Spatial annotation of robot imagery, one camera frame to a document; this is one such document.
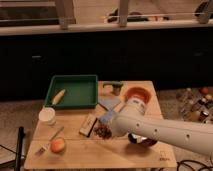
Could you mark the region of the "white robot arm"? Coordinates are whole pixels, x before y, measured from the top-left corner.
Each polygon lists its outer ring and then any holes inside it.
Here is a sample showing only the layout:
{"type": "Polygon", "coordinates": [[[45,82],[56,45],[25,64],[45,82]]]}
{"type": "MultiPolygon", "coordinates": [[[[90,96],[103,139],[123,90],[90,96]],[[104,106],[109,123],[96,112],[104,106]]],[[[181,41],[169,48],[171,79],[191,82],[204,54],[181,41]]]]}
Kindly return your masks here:
{"type": "Polygon", "coordinates": [[[146,104],[141,99],[128,99],[110,121],[112,135],[121,137],[133,133],[213,156],[213,125],[147,117],[145,110],[146,104]]]}

